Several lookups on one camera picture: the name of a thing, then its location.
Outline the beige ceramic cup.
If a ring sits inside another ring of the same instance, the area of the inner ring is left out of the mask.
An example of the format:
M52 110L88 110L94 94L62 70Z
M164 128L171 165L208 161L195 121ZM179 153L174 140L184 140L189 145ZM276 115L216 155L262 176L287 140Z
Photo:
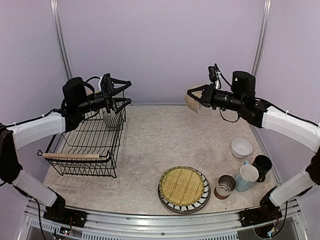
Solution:
M191 89L195 89L195 88L198 88L198 87L201 87L203 86L204 84L203 83L197 83L197 84L193 84L191 85L190 87L187 88L187 90L191 90ZM202 97L202 90L199 90L199 91L195 91L193 92L192 94L198 98L201 98ZM187 94L187 91L185 92L185 95L184 95L184 101L186 103L186 106L193 112L195 113L199 113L199 111L201 110L202 108L202 105L194 100L192 97L190 97L188 94Z

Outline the white ceramic bowl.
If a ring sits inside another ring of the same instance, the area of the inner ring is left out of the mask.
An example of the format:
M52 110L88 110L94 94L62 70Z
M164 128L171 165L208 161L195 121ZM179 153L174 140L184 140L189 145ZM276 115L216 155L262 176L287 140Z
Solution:
M231 153L238 159L245 159L253 152L251 143L243 138L236 138L231 142Z

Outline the light blue faceted cup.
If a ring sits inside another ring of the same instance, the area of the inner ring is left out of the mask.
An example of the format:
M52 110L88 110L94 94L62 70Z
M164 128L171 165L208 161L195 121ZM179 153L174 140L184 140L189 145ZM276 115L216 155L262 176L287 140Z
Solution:
M259 178L259 172L255 166L245 161L240 167L239 172L235 178L236 190L240 193L247 191L251 185Z

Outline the dark navy cup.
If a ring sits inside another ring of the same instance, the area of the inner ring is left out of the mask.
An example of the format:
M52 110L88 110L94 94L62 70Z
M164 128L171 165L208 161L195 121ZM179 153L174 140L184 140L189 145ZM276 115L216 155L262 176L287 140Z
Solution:
M259 177L256 181L260 183L265 181L267 173L273 166L271 160L265 155L257 155L252 165L258 170Z

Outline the white brown ceramic cup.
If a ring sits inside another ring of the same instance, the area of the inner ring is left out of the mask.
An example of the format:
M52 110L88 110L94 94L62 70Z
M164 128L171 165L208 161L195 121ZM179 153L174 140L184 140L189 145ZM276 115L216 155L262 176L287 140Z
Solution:
M236 189L237 182L236 179L228 174L222 175L214 188L214 195L220 199L227 199L231 193Z

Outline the yellow woven bamboo mat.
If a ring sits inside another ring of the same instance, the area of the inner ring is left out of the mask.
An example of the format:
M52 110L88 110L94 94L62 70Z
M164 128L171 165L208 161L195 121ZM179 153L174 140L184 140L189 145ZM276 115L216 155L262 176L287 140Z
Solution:
M195 204L205 193L205 180L189 166L175 166L163 173L158 190L164 200L178 207Z

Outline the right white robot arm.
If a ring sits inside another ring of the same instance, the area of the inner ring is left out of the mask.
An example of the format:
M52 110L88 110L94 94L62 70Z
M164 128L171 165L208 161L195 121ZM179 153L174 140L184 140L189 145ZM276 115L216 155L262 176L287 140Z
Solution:
M190 87L185 94L189 109L199 111L206 108L227 109L237 112L250 125L279 133L314 152L310 164L287 182L270 190L260 201L256 218L266 222L286 201L306 193L320 184L320 128L303 121L297 116L281 111L270 102L256 99L246 92L228 92L219 90L215 84Z

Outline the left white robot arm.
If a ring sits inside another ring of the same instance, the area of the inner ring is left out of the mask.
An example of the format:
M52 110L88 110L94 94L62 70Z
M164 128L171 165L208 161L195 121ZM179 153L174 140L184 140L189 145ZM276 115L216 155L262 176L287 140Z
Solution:
M46 219L66 222L71 218L65 199L44 186L23 169L17 150L47 137L75 130L91 111L105 109L119 113L128 104L129 98L117 95L132 85L129 80L112 78L109 73L99 77L99 92L81 77L68 80L62 87L63 101L59 109L19 123L0 126L0 179L13 185L21 194L45 205Z

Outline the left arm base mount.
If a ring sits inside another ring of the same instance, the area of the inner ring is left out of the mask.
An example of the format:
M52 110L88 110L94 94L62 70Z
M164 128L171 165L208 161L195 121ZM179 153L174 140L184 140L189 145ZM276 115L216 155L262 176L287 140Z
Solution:
M54 210L47 208L44 212L44 219L71 227L84 228L88 214L85 211L64 208Z

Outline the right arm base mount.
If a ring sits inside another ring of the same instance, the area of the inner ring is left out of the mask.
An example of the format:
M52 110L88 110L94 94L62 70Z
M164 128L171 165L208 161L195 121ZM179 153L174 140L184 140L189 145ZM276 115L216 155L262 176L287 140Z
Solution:
M242 227L249 227L267 223L270 221L277 221L283 217L282 212L279 208L271 212L268 212L261 207L245 208L238 214Z

